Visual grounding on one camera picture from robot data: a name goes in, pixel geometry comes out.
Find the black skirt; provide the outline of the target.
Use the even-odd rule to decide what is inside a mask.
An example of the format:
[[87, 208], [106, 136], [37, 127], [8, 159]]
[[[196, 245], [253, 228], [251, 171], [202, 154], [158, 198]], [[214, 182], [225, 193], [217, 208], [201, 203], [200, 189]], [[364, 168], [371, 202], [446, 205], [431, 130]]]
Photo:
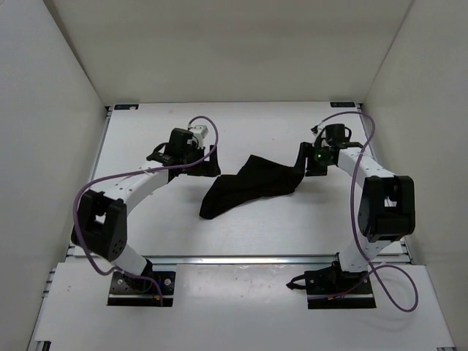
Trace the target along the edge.
[[251, 155], [237, 174], [216, 178], [203, 198], [199, 215], [214, 219], [253, 200], [292, 194], [304, 173], [304, 161], [290, 167]]

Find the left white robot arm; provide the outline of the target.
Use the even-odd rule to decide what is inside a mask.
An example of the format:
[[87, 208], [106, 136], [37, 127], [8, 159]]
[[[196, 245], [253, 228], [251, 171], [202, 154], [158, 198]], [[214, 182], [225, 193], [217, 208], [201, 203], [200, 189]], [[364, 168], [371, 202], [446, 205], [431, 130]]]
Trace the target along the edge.
[[180, 174], [216, 177], [221, 173], [216, 146], [205, 149], [207, 134], [205, 125], [175, 128], [169, 140], [159, 144], [136, 173], [120, 178], [110, 188], [85, 191], [71, 234], [73, 244], [127, 273], [127, 281], [135, 290], [147, 290], [153, 281], [151, 264], [127, 243], [127, 217], [151, 193]]

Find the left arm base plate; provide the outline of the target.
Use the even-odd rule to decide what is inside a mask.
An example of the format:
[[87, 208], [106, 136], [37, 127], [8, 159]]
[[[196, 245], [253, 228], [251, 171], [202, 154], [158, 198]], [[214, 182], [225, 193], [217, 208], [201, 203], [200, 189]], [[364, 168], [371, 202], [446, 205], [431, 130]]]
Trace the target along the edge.
[[176, 272], [158, 271], [154, 268], [153, 280], [159, 286], [160, 291], [147, 280], [131, 279], [115, 271], [110, 281], [107, 305], [172, 307]]

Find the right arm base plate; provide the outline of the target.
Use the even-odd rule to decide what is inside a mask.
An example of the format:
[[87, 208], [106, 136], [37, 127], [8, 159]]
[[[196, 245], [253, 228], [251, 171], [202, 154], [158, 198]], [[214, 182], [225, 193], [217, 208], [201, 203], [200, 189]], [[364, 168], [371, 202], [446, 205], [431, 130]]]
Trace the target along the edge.
[[338, 263], [305, 271], [292, 278], [286, 286], [290, 290], [304, 290], [310, 310], [377, 307], [368, 272], [343, 272]]

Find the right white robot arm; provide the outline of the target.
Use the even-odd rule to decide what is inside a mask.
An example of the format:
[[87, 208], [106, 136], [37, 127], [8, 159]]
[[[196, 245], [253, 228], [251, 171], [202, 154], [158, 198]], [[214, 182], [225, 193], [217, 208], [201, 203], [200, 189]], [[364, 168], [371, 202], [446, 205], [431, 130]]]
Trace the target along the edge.
[[329, 167], [337, 167], [352, 178], [351, 187], [361, 188], [357, 213], [353, 213], [355, 239], [336, 255], [339, 268], [328, 274], [328, 286], [337, 293], [354, 284], [353, 273], [367, 270], [387, 246], [415, 230], [414, 181], [385, 169], [351, 141], [351, 129], [344, 124], [312, 128], [315, 139], [300, 144], [294, 171], [306, 177], [326, 176]]

